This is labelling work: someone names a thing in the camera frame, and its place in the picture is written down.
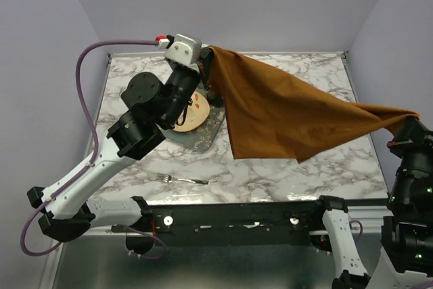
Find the brown cloth napkin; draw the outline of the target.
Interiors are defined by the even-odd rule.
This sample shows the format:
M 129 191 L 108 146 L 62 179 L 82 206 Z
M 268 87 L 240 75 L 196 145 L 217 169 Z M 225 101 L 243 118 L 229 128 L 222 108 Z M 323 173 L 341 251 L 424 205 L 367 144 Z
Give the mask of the brown cloth napkin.
M 419 114 L 402 108 L 346 102 L 296 76 L 213 46 L 208 82 L 223 98 L 235 159 L 316 154 L 378 129 L 396 135 Z

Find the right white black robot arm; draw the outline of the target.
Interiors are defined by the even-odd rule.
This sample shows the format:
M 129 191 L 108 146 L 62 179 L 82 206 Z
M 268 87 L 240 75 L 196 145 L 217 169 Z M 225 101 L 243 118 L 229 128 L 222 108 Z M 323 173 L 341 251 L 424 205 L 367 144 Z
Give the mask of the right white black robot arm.
M 313 225 L 326 229 L 336 276 L 332 288 L 432 287 L 432 131 L 406 118 L 387 143 L 400 158 L 383 218 L 381 249 L 372 275 L 364 267 L 349 226 L 348 207 L 337 197 L 321 196 L 311 213 Z

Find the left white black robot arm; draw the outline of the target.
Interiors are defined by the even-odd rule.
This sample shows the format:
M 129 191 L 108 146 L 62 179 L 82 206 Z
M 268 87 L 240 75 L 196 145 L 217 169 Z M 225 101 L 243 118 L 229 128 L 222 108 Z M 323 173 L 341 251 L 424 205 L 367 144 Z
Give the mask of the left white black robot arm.
M 91 196 L 119 172 L 160 145 L 192 105 L 192 95 L 206 83 L 213 52 L 209 47 L 188 53 L 182 62 L 165 55 L 172 72 L 162 82 L 151 72 L 136 74 L 121 93 L 127 111 L 96 140 L 93 153 L 49 187 L 33 187 L 28 199 L 41 217 L 44 235 L 60 243 L 72 241 L 94 227 L 119 225 L 143 231 L 153 218 L 141 196 L 123 201 L 95 201 Z

